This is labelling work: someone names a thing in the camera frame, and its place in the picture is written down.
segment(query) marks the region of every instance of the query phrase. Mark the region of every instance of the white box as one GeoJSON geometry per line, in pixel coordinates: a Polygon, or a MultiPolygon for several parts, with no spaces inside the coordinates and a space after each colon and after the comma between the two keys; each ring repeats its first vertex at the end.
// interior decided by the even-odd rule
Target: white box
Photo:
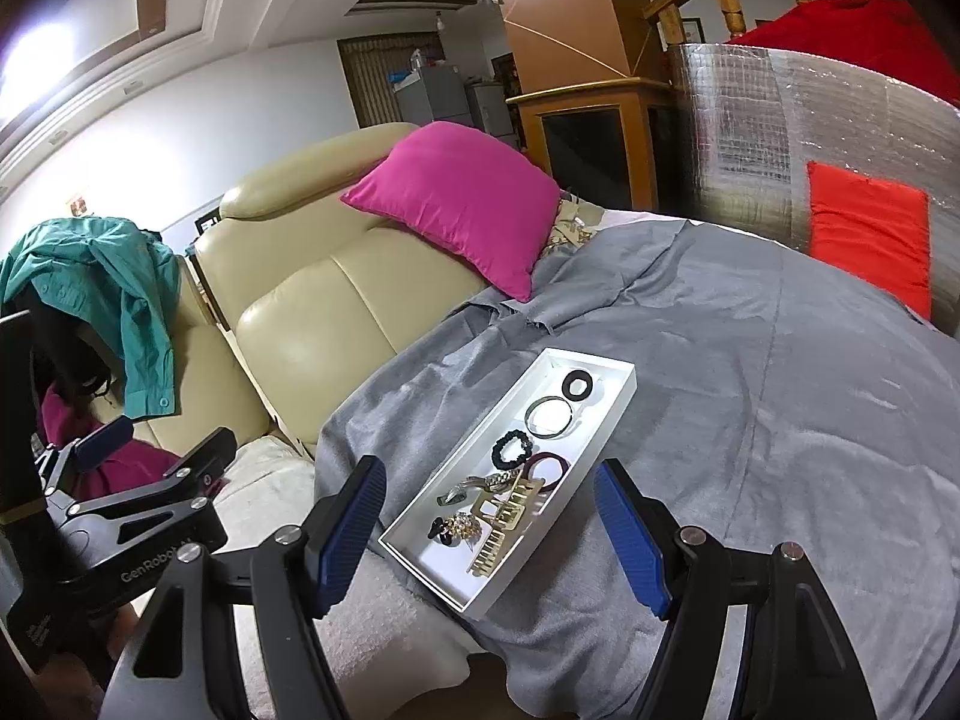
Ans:
{"type": "MultiPolygon", "coordinates": [[[[637,391],[637,372],[630,362],[608,360],[579,352],[544,349],[520,376],[517,384],[503,396],[486,418],[446,459],[394,523],[379,538],[380,544],[411,573],[430,587],[459,613],[480,619],[517,571],[533,554],[541,538],[556,521],[580,483],[587,478],[600,451],[611,437],[627,404],[637,391]],[[560,384],[571,370],[582,368],[593,377],[590,396],[574,403],[573,424],[556,439],[534,439],[535,452],[554,452],[570,462],[570,470],[557,488],[536,497],[536,507],[525,520],[523,535],[488,577],[469,573],[469,565],[479,543],[460,542],[443,546],[426,538],[435,517],[450,517],[468,512],[477,491],[471,490],[464,503],[440,507],[437,496],[446,493],[467,476],[487,476],[496,472],[491,449],[496,441],[513,429],[525,430],[523,417],[527,407],[545,395],[559,395],[560,384]]],[[[556,469],[557,464],[549,464],[556,469]]],[[[490,531],[483,523],[483,535],[490,531]]]]}

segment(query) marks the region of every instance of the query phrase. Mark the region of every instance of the red cloth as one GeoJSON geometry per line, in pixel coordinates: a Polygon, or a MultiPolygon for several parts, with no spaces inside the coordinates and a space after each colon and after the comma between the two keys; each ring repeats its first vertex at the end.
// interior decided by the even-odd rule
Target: red cloth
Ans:
{"type": "Polygon", "coordinates": [[[808,162],[810,256],[892,293],[930,319],[930,227],[923,190],[808,162]]]}
{"type": "Polygon", "coordinates": [[[730,43],[838,59],[960,107],[960,76],[903,0],[814,0],[730,43]]]}
{"type": "MultiPolygon", "coordinates": [[[[51,386],[40,404],[40,416],[48,442],[63,449],[72,440],[89,436],[101,426],[92,416],[78,416],[51,386]]],[[[179,463],[179,457],[140,440],[120,447],[93,471],[80,474],[72,493],[78,501],[159,482],[164,471],[179,463]]]]}

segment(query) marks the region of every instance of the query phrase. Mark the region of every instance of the white fleece blanket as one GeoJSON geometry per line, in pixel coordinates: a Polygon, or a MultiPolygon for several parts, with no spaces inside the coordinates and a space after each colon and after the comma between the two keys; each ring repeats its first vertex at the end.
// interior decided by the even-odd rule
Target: white fleece blanket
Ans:
{"type": "MultiPolygon", "coordinates": [[[[256,546],[313,507],[314,466],[281,440],[241,447],[214,506],[227,529],[223,551],[256,546]]],[[[145,601],[137,599],[137,610],[145,601]]],[[[237,642],[250,708],[275,718],[250,607],[235,607],[237,642]]],[[[467,656],[483,649],[458,624],[404,589],[371,552],[347,597],[316,623],[320,644],[353,720],[382,720],[421,693],[459,685],[467,656]]]]}

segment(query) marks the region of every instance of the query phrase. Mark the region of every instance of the brown column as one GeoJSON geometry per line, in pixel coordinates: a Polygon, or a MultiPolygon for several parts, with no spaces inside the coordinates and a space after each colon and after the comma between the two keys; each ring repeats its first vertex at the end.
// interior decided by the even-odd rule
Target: brown column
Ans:
{"type": "Polygon", "coordinates": [[[503,0],[523,92],[644,76],[666,81],[650,0],[503,0]]]}

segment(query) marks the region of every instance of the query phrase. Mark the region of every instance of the gray blanket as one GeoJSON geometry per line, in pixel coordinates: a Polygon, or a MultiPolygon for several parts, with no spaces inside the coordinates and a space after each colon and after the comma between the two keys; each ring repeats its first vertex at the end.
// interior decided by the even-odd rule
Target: gray blanket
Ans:
{"type": "MultiPolygon", "coordinates": [[[[960,344],[853,276],[710,225],[605,230],[534,281],[526,304],[480,293],[361,386],[320,432],[317,493],[376,454],[389,524],[541,349],[633,362],[601,456],[727,546],[803,544],[880,718],[917,716],[960,658],[960,344]]],[[[470,627],[522,709],[583,718],[629,713],[662,634],[590,479],[470,627]]],[[[739,646],[729,635],[711,717],[739,646]]]]}

